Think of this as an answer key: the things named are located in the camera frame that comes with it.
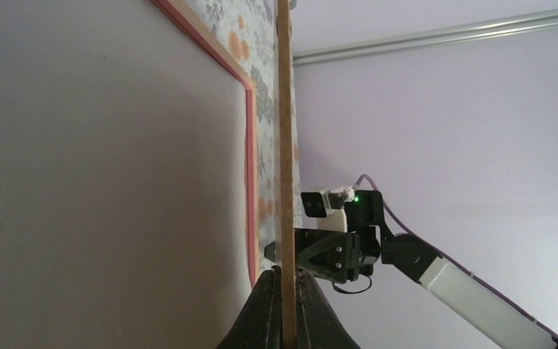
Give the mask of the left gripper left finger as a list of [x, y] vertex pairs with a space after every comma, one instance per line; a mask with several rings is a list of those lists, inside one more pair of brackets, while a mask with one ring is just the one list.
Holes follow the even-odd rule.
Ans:
[[217, 349], [282, 347], [281, 268], [264, 271]]

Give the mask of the brown backing board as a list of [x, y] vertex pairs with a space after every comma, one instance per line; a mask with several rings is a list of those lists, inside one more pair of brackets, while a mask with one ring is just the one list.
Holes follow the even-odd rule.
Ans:
[[280, 266], [282, 269], [282, 335], [284, 348], [297, 348], [296, 263], [294, 252], [293, 127], [291, 93], [291, 20], [290, 2], [276, 1], [275, 48], [278, 59], [278, 158]]

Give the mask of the pink picture frame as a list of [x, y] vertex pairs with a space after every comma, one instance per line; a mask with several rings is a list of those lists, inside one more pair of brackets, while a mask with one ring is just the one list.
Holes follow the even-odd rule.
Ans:
[[221, 45], [211, 31], [185, 1], [152, 0], [178, 29], [199, 46], [209, 57], [222, 66], [245, 91], [246, 136], [245, 136], [245, 186], [246, 186], [246, 252], [248, 277], [255, 285], [259, 277], [258, 251], [258, 181], [257, 181], [257, 140], [256, 140], [256, 86], [249, 74], [238, 61]]

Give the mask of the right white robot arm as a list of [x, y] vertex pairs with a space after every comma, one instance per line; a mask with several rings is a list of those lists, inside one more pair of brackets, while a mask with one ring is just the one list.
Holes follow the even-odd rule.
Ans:
[[396, 267], [501, 348], [558, 348], [558, 335], [493, 287], [412, 233], [393, 234], [378, 190], [353, 186], [303, 192], [315, 228], [295, 228], [297, 270], [334, 286], [371, 278], [374, 265]]

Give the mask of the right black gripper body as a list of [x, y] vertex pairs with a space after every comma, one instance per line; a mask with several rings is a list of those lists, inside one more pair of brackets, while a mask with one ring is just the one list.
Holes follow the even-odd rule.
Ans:
[[295, 253], [299, 270], [335, 284], [345, 284], [360, 276], [373, 275], [381, 244], [373, 226], [352, 232], [297, 228]]

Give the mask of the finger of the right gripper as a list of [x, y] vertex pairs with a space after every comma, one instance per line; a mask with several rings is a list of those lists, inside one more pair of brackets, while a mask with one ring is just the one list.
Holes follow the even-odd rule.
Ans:
[[272, 241], [263, 249], [263, 257], [274, 265], [281, 265], [280, 242]]

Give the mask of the sunset photo print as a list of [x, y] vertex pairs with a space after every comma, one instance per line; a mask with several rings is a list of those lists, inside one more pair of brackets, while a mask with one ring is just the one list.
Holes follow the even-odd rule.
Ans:
[[149, 1], [0, 1], [0, 348], [214, 348], [246, 93]]

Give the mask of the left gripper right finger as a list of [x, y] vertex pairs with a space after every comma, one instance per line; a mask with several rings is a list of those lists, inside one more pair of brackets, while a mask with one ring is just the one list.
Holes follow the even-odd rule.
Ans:
[[341, 324], [311, 273], [297, 274], [296, 297], [297, 348], [360, 348]]

